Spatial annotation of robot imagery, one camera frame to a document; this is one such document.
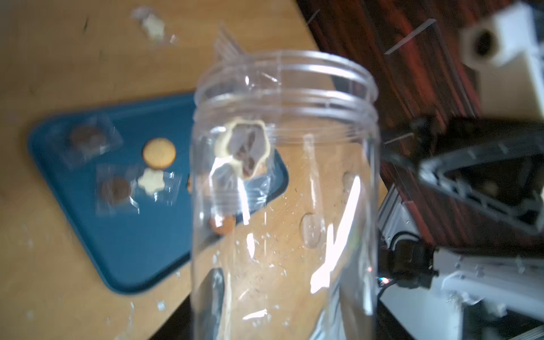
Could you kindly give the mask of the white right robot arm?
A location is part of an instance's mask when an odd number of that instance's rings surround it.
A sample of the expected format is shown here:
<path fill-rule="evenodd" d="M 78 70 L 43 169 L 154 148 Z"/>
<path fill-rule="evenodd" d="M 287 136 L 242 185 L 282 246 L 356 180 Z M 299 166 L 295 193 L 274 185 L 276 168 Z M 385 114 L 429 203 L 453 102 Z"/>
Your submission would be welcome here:
<path fill-rule="evenodd" d="M 527 235 L 543 233 L 541 122 L 457 117 L 439 127 L 421 117 L 384 131 L 381 152 L 440 194 Z M 402 231 L 380 249 L 377 273 L 403 288 L 543 318 L 539 256 L 449 249 Z"/>

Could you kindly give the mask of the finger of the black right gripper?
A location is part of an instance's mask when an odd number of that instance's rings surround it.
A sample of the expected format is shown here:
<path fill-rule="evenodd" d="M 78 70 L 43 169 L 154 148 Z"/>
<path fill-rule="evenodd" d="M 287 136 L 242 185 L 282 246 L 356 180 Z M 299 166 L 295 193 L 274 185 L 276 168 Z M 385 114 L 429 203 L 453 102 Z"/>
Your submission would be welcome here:
<path fill-rule="evenodd" d="M 543 123 L 424 116 L 381 134 L 382 159 L 528 235 L 543 233 Z"/>

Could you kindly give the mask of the clear plastic jar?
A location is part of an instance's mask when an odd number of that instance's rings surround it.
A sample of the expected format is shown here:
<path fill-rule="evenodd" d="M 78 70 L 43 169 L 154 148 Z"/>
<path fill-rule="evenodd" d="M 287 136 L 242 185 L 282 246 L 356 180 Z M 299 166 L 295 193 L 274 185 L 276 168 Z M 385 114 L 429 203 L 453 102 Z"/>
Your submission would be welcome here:
<path fill-rule="evenodd" d="M 198 82 L 191 138 L 192 335 L 197 290 L 221 268 L 225 297 L 217 339 L 374 339 L 376 219 L 380 133 L 371 73 L 348 59 L 313 51 L 240 55 Z M 220 127 L 263 120 L 273 157 L 264 205 L 231 214 L 236 226 L 214 235 L 227 216 L 208 183 Z M 300 220 L 321 215 L 326 241 L 304 246 Z"/>

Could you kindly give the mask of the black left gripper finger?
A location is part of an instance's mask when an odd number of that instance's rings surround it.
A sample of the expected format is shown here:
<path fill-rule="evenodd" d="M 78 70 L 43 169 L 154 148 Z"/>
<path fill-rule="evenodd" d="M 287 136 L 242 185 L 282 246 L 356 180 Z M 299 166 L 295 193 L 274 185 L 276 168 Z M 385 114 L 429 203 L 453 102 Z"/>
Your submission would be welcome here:
<path fill-rule="evenodd" d="M 217 339 L 225 297 L 221 268 L 211 269 L 197 290 L 197 339 Z"/>

